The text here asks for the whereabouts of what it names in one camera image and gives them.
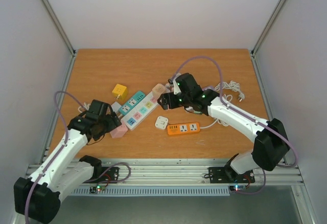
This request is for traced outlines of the peach cube adapter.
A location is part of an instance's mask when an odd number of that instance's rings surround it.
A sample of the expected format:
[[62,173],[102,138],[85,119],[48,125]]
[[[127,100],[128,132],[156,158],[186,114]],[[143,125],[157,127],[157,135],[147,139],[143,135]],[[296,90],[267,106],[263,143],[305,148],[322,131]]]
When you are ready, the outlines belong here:
[[152,94],[155,99],[158,99],[161,94],[168,93],[169,89],[166,88],[163,84],[158,83],[153,89],[152,89]]

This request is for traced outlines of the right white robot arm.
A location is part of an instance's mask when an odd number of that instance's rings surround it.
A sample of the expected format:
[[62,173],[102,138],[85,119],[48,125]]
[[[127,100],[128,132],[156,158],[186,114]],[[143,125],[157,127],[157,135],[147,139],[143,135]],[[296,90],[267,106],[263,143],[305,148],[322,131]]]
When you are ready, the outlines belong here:
[[253,150],[234,155],[224,166],[230,182],[247,171],[261,168],[272,171],[290,150],[283,123],[256,117],[227,101],[213,89],[202,89],[195,78],[185,73],[173,81],[174,90],[161,94],[158,104],[164,109],[191,107],[194,111],[226,122],[253,143]]

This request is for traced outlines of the long white power strip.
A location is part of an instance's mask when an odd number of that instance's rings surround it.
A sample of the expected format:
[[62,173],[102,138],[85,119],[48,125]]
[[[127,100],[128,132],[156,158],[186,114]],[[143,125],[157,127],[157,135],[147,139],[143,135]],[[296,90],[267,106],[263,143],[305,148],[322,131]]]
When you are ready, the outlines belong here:
[[134,130],[140,123],[158,107],[157,100],[149,92],[128,114],[121,118],[129,130]]

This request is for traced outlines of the pink cube socket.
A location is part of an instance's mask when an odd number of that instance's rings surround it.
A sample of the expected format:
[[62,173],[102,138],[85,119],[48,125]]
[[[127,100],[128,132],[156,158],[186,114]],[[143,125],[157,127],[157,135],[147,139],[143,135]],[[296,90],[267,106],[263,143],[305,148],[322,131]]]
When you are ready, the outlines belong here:
[[123,121],[121,123],[122,124],[119,127],[110,132],[110,135],[113,139],[121,138],[128,131],[126,124]]

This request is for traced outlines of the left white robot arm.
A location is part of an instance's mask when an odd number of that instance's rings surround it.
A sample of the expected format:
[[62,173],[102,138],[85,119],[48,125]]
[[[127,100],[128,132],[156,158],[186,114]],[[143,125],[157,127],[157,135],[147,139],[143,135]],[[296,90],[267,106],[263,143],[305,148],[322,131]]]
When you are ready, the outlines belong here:
[[65,169],[91,140],[98,140],[121,125],[110,104],[92,100],[88,110],[71,119],[62,140],[28,178],[14,184],[15,211],[40,223],[50,223],[64,199],[84,182],[98,182],[102,162],[85,155],[69,172]]

